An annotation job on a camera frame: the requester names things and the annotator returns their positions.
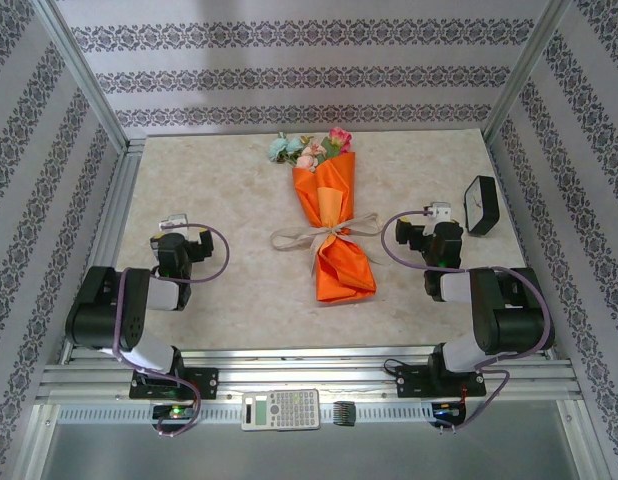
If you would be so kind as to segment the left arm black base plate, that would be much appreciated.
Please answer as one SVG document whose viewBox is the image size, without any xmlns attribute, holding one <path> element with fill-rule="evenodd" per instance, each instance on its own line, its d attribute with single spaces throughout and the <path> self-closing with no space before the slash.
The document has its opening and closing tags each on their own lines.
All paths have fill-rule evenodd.
<svg viewBox="0 0 618 480">
<path fill-rule="evenodd" d="M 177 378 L 193 385 L 203 400 L 215 400 L 219 384 L 216 368 L 184 368 L 176 373 Z M 134 400 L 193 401 L 194 392 L 186 385 L 171 379 L 163 379 L 133 372 L 129 397 Z"/>
</svg>

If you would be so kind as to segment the peach fake flower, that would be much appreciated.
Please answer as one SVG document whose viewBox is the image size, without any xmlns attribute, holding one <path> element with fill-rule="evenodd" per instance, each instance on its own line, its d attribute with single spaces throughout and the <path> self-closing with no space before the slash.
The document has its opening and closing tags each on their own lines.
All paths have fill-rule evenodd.
<svg viewBox="0 0 618 480">
<path fill-rule="evenodd" d="M 322 144 L 309 142 L 301 151 L 295 167 L 314 172 L 327 159 L 327 150 Z"/>
</svg>

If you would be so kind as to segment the left aluminium corner post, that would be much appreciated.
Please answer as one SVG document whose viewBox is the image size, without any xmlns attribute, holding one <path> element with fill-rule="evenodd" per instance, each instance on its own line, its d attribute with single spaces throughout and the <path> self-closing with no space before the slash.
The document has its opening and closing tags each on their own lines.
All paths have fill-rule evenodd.
<svg viewBox="0 0 618 480">
<path fill-rule="evenodd" d="M 30 0 L 30 3 L 116 151 L 124 153 L 129 140 L 55 0 Z"/>
</svg>

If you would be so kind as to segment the right aluminium side rail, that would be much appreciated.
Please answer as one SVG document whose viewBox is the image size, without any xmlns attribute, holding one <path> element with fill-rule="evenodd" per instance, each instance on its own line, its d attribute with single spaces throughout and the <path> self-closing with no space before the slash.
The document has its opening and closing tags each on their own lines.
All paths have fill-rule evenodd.
<svg viewBox="0 0 618 480">
<path fill-rule="evenodd" d="M 515 211 L 513 210 L 511 198 L 507 190 L 507 185 L 505 183 L 505 177 L 503 176 L 503 172 L 496 162 L 496 157 L 495 157 L 495 153 L 493 152 L 493 149 L 488 145 L 486 145 L 486 149 L 489 154 L 490 161 L 492 163 L 492 167 L 495 172 L 495 175 L 497 176 L 499 188 L 501 191 L 504 205 L 506 207 L 507 214 L 509 216 L 512 228 L 515 231 L 515 238 L 518 242 L 518 247 L 520 249 L 520 252 L 523 258 L 523 266 L 529 269 L 530 271 L 533 271 L 533 269 L 530 267 L 530 264 L 529 264 L 529 256 L 528 256 L 525 244 L 523 242 L 522 232 L 517 223 Z M 526 312 L 529 312 L 530 310 L 536 310 L 537 313 L 540 315 L 540 327 L 541 327 L 540 338 L 543 338 L 544 328 L 546 326 L 543 307 L 546 307 L 547 304 L 546 304 L 545 299 L 542 296 L 542 292 L 541 292 L 540 286 L 538 285 L 537 278 L 536 277 L 532 279 L 526 278 L 526 280 L 532 284 L 533 289 L 530 290 L 527 287 L 527 284 L 525 282 L 522 283 L 521 290 L 525 293 L 527 297 L 529 297 L 532 300 L 530 306 L 525 307 L 524 310 Z M 553 343 L 553 340 L 551 339 L 551 335 L 552 335 L 552 324 L 549 324 L 549 333 L 545 341 L 541 343 L 539 347 L 533 346 L 530 353 L 525 352 L 524 354 L 521 354 L 521 357 L 529 356 L 531 354 L 535 354 L 535 353 L 549 349 Z"/>
</svg>

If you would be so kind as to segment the light blue fake flower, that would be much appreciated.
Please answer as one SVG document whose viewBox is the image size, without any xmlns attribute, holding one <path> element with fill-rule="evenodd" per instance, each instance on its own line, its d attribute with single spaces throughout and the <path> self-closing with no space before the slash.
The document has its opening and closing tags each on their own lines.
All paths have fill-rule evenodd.
<svg viewBox="0 0 618 480">
<path fill-rule="evenodd" d="M 280 132 L 271 142 L 267 157 L 273 163 L 295 165 L 303 149 L 304 144 L 299 137 L 289 137 L 286 133 Z"/>
</svg>

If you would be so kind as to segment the right aluminium corner post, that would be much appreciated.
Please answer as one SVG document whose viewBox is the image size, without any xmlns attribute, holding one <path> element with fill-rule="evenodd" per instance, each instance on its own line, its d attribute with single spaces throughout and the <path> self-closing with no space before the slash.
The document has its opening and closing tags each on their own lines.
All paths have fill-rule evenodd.
<svg viewBox="0 0 618 480">
<path fill-rule="evenodd" d="M 572 0 L 547 0 L 538 22 L 516 60 L 511 74 L 481 130 L 483 141 L 487 146 L 493 143 L 513 103 L 571 3 Z"/>
</svg>

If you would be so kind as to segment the black alarm clock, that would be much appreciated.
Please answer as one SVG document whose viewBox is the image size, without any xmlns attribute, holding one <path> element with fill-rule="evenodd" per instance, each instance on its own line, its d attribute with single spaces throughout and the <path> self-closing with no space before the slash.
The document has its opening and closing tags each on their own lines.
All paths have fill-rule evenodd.
<svg viewBox="0 0 618 480">
<path fill-rule="evenodd" d="M 476 176 L 465 191 L 463 205 L 468 233 L 473 236 L 488 234 L 500 220 L 495 179 Z"/>
</svg>

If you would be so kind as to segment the aluminium side rail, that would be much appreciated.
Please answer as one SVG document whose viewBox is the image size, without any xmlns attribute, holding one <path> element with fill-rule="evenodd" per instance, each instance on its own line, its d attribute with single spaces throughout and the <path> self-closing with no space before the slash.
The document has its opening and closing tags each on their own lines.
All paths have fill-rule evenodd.
<svg viewBox="0 0 618 480">
<path fill-rule="evenodd" d="M 95 219 L 82 272 L 78 277 L 75 295 L 67 311 L 68 315 L 78 300 L 79 290 L 87 277 L 89 268 L 116 264 L 144 146 L 144 140 L 132 140 L 126 151 L 116 159 L 115 168 L 107 182 L 103 202 Z"/>
<path fill-rule="evenodd" d="M 517 223 L 515 211 L 513 210 L 511 198 L 507 190 L 507 185 L 505 183 L 505 177 L 503 176 L 503 172 L 496 162 L 496 157 L 495 157 L 495 153 L 493 152 L 493 149 L 488 145 L 486 145 L 486 149 L 489 154 L 490 161 L 492 163 L 492 167 L 495 172 L 495 175 L 497 176 L 499 188 L 501 191 L 504 205 L 506 207 L 507 214 L 509 216 L 512 228 L 515 231 L 515 238 L 518 242 L 518 247 L 520 249 L 520 252 L 523 258 L 523 266 L 529 269 L 530 271 L 533 271 L 533 269 L 530 267 L 530 264 L 529 264 L 529 256 L 528 256 L 525 244 L 523 242 L 522 232 Z M 540 315 L 540 327 L 541 327 L 540 338 L 543 338 L 544 328 L 546 326 L 543 307 L 546 307 L 547 304 L 546 304 L 545 299 L 542 296 L 542 292 L 541 292 L 540 286 L 538 285 L 537 278 L 536 277 L 532 279 L 526 278 L 526 280 L 532 284 L 533 289 L 530 290 L 527 287 L 527 284 L 525 282 L 522 283 L 521 290 L 525 293 L 527 297 L 529 297 L 532 300 L 530 306 L 525 307 L 524 310 L 526 312 L 529 312 L 530 310 L 536 310 L 537 313 Z M 551 339 L 551 335 L 552 335 L 552 324 L 549 324 L 549 333 L 545 341 L 541 343 L 539 347 L 533 346 L 530 353 L 525 352 L 524 354 L 521 354 L 521 357 L 529 356 L 531 354 L 535 354 L 535 353 L 549 349 L 553 343 L 553 340 Z"/>
</svg>

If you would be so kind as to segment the left controller board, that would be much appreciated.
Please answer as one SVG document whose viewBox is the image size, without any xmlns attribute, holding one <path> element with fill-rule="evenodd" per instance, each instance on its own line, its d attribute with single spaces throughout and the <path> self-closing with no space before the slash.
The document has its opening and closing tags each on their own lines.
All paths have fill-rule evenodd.
<svg viewBox="0 0 618 480">
<path fill-rule="evenodd" d="M 158 420 L 189 420 L 194 414 L 192 406 L 185 405 L 155 405 L 152 419 Z"/>
</svg>

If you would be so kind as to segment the aluminium corner post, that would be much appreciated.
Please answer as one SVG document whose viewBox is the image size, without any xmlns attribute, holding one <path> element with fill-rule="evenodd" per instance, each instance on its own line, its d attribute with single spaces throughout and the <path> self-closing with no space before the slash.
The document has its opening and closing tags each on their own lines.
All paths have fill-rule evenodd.
<svg viewBox="0 0 618 480">
<path fill-rule="evenodd" d="M 571 3 L 572 0 L 547 0 L 538 22 L 516 60 L 511 74 L 481 130 L 483 141 L 487 146 L 493 143 L 513 103 Z"/>
<path fill-rule="evenodd" d="M 30 3 L 116 151 L 124 153 L 129 140 L 55 0 L 30 0 Z"/>
</svg>

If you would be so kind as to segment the orange wrapping paper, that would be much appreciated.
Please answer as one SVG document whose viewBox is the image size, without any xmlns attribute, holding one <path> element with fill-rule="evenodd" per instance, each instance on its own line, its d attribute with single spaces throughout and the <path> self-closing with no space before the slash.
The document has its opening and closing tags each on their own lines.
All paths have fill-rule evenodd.
<svg viewBox="0 0 618 480">
<path fill-rule="evenodd" d="M 309 224 L 341 230 L 320 241 L 315 260 L 316 299 L 323 303 L 351 302 L 371 297 L 377 285 L 363 249 L 346 237 L 353 232 L 345 223 L 355 218 L 353 152 L 330 158 L 315 170 L 292 170 L 295 192 Z"/>
</svg>

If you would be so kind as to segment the grey calculator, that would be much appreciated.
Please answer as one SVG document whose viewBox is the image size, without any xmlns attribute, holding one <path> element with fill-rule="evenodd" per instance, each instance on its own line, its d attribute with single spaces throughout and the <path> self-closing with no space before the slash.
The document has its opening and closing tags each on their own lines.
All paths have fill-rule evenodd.
<svg viewBox="0 0 618 480">
<path fill-rule="evenodd" d="M 309 389 L 246 393 L 242 399 L 241 428 L 245 432 L 317 430 L 319 392 Z"/>
</svg>

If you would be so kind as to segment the cream printed ribbon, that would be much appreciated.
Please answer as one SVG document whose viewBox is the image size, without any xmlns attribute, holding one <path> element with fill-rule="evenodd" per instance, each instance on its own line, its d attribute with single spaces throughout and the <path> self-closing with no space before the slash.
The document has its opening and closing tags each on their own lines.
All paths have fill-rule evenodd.
<svg viewBox="0 0 618 480">
<path fill-rule="evenodd" d="M 382 225 L 376 212 L 364 214 L 328 227 L 289 227 L 274 231 L 271 246 L 277 251 L 307 247 L 312 255 L 311 273 L 316 271 L 318 254 L 322 247 L 334 239 L 356 244 L 358 237 L 371 238 L 380 235 Z"/>
</svg>

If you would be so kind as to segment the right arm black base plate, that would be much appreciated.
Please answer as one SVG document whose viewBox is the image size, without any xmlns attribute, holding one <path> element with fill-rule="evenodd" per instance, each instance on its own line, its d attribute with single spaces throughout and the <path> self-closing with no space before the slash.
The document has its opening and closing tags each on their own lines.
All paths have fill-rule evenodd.
<svg viewBox="0 0 618 480">
<path fill-rule="evenodd" d="M 397 395 L 399 398 L 435 399 L 484 397 L 486 387 L 478 381 L 475 372 L 455 373 L 429 365 L 398 366 L 396 369 Z"/>
</svg>

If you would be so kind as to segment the left aluminium side rail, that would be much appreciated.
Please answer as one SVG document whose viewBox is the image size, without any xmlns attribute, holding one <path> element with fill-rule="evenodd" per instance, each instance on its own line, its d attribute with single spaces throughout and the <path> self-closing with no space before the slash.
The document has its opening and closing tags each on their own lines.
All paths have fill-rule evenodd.
<svg viewBox="0 0 618 480">
<path fill-rule="evenodd" d="M 75 295 L 67 311 L 68 315 L 78 300 L 79 290 L 87 277 L 89 268 L 116 264 L 144 146 L 144 140 L 132 140 L 126 151 L 116 159 L 115 168 L 107 182 L 103 202 L 95 219 L 82 272 L 78 277 Z"/>
</svg>

